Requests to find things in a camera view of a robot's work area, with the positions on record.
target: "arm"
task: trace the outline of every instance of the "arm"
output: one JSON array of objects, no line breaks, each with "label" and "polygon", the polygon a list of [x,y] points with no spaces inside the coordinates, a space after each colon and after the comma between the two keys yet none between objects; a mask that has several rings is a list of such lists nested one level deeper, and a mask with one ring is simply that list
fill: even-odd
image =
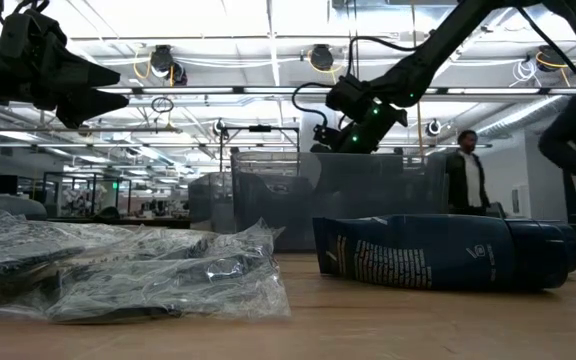
[{"label": "arm", "polygon": [[560,168],[576,175],[576,150],[568,143],[576,137],[576,96],[539,140],[541,153]]}]

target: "wooden table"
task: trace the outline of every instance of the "wooden table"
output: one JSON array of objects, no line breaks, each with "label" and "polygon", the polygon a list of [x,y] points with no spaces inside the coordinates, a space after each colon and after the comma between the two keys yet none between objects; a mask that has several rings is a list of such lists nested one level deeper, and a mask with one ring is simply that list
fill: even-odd
[{"label": "wooden table", "polygon": [[117,326],[0,321],[0,359],[576,360],[576,273],[533,295],[397,290],[279,256],[292,318]]}]

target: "plastic bag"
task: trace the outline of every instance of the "plastic bag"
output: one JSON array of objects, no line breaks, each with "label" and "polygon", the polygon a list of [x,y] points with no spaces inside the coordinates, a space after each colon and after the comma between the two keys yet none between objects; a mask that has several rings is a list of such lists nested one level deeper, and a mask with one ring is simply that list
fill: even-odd
[{"label": "plastic bag", "polygon": [[289,316],[272,258],[277,234],[263,222],[218,235],[0,214],[0,316],[67,323]]}]

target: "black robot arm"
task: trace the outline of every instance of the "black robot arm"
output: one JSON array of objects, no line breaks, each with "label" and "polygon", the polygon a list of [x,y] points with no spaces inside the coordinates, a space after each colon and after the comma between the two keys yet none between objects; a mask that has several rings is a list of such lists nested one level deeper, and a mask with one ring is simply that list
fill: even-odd
[{"label": "black robot arm", "polygon": [[[381,109],[388,109],[391,112],[388,116],[394,114],[389,110],[390,106],[383,104],[406,108],[419,102],[439,67],[492,11],[504,7],[518,7],[523,11],[521,7],[539,3],[544,3],[548,9],[564,17],[576,33],[576,0],[462,0],[414,53],[403,58],[383,76],[363,82],[350,74],[340,77],[328,93],[326,105],[343,112],[354,123],[333,140],[328,139],[326,145],[333,152],[372,152],[390,129],[373,124],[387,120],[382,116],[385,111]],[[398,122],[407,125],[405,120]]]}]

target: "transparent box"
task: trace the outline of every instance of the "transparent box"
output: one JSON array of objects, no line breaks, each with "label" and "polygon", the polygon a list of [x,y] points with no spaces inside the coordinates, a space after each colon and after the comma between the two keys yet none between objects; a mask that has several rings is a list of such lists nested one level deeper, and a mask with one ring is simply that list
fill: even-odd
[{"label": "transparent box", "polygon": [[236,229],[285,227],[279,251],[315,249],[312,218],[448,213],[445,156],[239,153],[231,158]]},{"label": "transparent box", "polygon": [[204,223],[207,230],[235,232],[231,173],[210,173],[188,185],[190,220]]}]

